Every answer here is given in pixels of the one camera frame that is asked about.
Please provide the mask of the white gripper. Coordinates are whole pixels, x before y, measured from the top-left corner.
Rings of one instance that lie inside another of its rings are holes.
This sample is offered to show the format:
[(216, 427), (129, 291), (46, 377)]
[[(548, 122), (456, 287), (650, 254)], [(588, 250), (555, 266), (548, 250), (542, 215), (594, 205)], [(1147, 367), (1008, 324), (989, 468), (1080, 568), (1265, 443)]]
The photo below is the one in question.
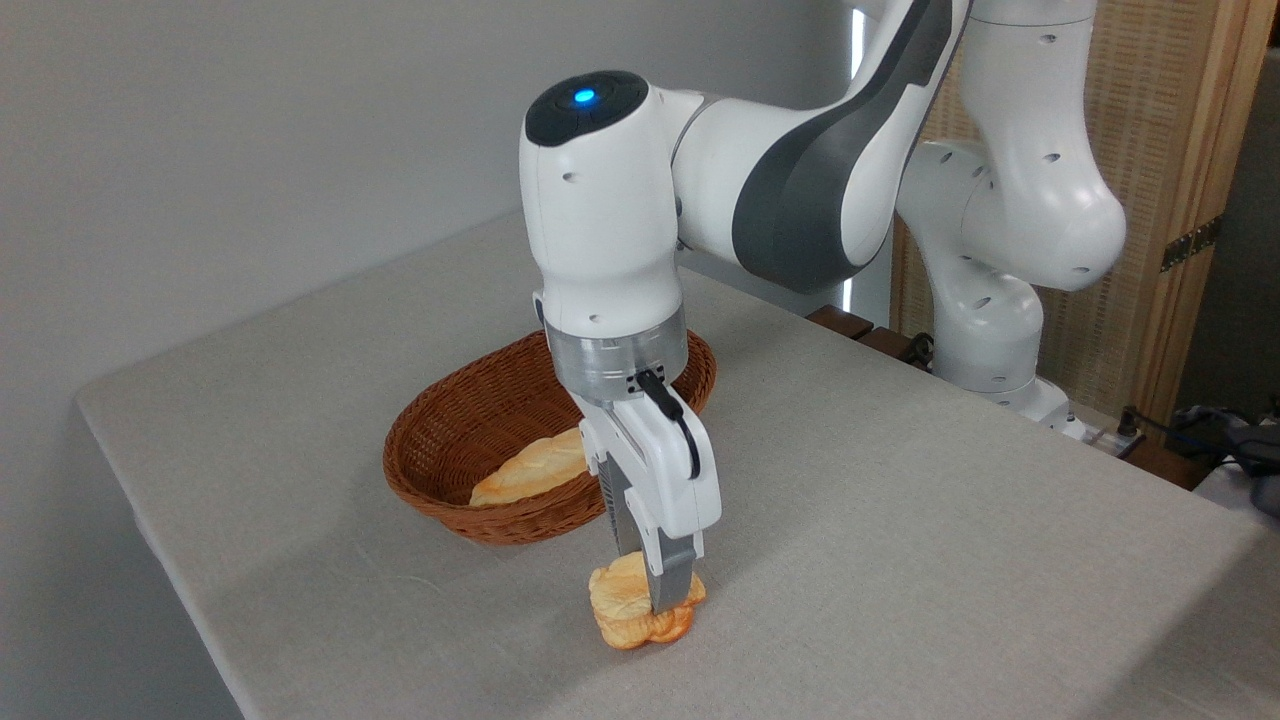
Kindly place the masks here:
[(644, 392), (618, 401), (579, 398), (582, 445), (618, 556), (643, 550), (654, 614), (689, 597), (694, 564), (705, 555), (701, 530), (722, 512), (707, 429), (675, 388), (664, 391), (667, 405)]

